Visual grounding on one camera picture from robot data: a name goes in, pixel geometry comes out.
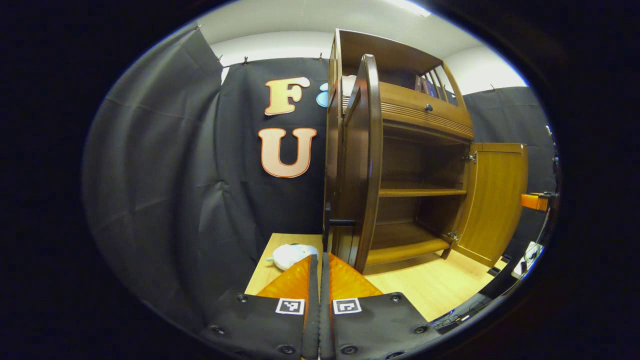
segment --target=cabinet hinge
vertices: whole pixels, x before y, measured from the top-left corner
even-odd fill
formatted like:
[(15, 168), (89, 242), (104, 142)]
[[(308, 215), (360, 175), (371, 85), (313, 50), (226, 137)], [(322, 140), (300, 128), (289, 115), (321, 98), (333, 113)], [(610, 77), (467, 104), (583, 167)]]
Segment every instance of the cabinet hinge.
[(447, 236), (450, 237), (453, 241), (455, 241), (456, 245), (457, 245), (458, 242), (460, 241), (460, 236), (462, 236), (462, 235), (456, 234), (456, 231), (454, 230), (454, 231), (449, 231), (447, 233)]
[(462, 160), (464, 160), (464, 161), (473, 161), (474, 164), (476, 164), (478, 162), (478, 152), (475, 151), (473, 155), (471, 155), (471, 154), (464, 155), (462, 157)]

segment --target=white ceiling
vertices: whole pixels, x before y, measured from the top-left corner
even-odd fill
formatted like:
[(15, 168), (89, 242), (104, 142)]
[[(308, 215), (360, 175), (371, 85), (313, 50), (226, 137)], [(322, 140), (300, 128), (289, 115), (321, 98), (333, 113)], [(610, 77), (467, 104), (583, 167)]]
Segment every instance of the white ceiling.
[(386, 0), (238, 0), (198, 20), (208, 43), (276, 31), (361, 31), (403, 42), (439, 58), (482, 45), (457, 26)]

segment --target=black fabric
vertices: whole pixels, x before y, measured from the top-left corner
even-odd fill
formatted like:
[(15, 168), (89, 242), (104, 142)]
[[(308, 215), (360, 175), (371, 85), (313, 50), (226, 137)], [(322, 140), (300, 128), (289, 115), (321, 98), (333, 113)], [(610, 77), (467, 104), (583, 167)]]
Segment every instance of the black fabric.
[[(318, 105), (319, 87), (327, 82), (328, 62), (310, 58), (250, 61), (229, 68), (220, 91), (220, 106), (214, 128), (214, 160), (218, 181), (227, 199), (219, 211), (235, 211), (230, 233), (220, 234), (255, 245), (257, 260), (272, 233), (321, 234), (324, 198), (324, 148), (326, 108)], [(267, 116), (271, 80), (306, 77), (296, 109)], [(307, 171), (294, 178), (268, 174), (261, 165), (261, 129), (277, 127), (287, 134), (280, 144), (282, 163), (296, 161), (298, 140), (291, 132), (299, 127), (317, 131), (311, 141), (311, 162)]]
[[(199, 30), (178, 30), (113, 85), (84, 149), (83, 201), (104, 257), (144, 303), (191, 331), (203, 326), (196, 299), (205, 296), (193, 286), (199, 274), (181, 249), (188, 243), (195, 250), (199, 239), (197, 232), (185, 230), (187, 224), (180, 224), (181, 238), (177, 220), (195, 213), (195, 224), (188, 225), (198, 227), (199, 211), (181, 209), (180, 196), (206, 179), (197, 183), (183, 170), (191, 163), (191, 144), (206, 138), (203, 129), (212, 128), (221, 71)], [(213, 244), (218, 239), (206, 239), (217, 247), (214, 263), (241, 264), (235, 242)], [(242, 275), (233, 271), (217, 278), (230, 284)]]
[[(527, 192), (553, 192), (554, 144), (545, 112), (534, 92), (526, 86), (499, 88), (464, 95), (474, 126), (474, 142), (525, 143), (529, 153)], [(523, 208), (518, 227), (505, 254), (520, 259), (520, 250), (536, 241), (545, 214)]]

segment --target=white wall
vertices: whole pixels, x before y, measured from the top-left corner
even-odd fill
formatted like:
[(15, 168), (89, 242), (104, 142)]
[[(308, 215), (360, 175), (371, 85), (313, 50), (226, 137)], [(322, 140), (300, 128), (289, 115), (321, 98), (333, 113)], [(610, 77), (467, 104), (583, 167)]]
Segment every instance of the white wall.
[(473, 47), (444, 58), (456, 79), (462, 95), (506, 88), (527, 86), (522, 76), (500, 55), (486, 46)]
[[(333, 33), (316, 31), (279, 31), (249, 35), (211, 45), (217, 56), (223, 56), (222, 65), (273, 58), (329, 58)], [(527, 86), (516, 70), (497, 53), (486, 46), (477, 46), (448, 56), (444, 61), (449, 66), (463, 95), (474, 92)], [(222, 80), (228, 68), (222, 72)]]

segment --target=wooden cabinet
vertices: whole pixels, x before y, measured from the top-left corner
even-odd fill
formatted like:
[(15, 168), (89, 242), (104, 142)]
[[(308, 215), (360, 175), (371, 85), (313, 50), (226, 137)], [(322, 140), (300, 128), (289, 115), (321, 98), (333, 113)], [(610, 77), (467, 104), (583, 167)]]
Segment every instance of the wooden cabinet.
[(526, 146), (472, 143), (446, 65), (407, 45), (337, 30), (329, 66), (328, 250), (359, 272), (451, 249), (495, 263), (518, 223)]

